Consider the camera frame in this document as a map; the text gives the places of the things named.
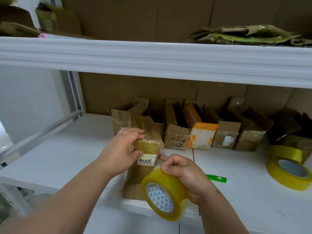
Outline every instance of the green utility knife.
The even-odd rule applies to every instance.
[[[208,174],[206,174],[206,176],[212,181],[223,182],[223,183],[227,182],[227,179],[225,177],[219,177],[219,176],[208,175]]]

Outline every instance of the label with text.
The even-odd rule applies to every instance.
[[[157,159],[157,154],[143,154],[138,158],[138,165],[154,166]]]

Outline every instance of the white tabletop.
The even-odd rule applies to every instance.
[[[312,192],[291,190],[266,170],[266,147],[255,153],[194,149],[196,164],[206,173],[226,177],[214,182],[249,231],[306,234],[312,232]]]
[[[110,116],[85,114],[53,137],[0,171],[0,182],[54,194],[85,166],[94,161],[114,137]],[[162,154],[179,153],[193,160],[193,150],[163,149]],[[102,203],[146,216],[156,216],[146,201],[122,198],[125,174],[113,178],[101,195]],[[192,203],[184,217],[200,220]]]

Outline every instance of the forearm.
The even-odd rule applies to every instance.
[[[205,234],[248,234],[235,210],[213,183],[199,210]]]
[[[83,233],[110,177],[96,162],[89,164],[41,208],[23,219],[14,233]]]

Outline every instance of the packing tape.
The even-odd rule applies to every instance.
[[[275,181],[293,190],[303,191],[312,183],[311,172],[290,160],[274,157],[267,165],[267,171]]]
[[[302,151],[283,145],[272,145],[269,148],[269,155],[271,157],[285,158],[286,160],[296,161],[301,163]]]
[[[141,182],[146,202],[162,218],[176,221],[181,216],[188,195],[179,177],[166,174],[156,166]]]

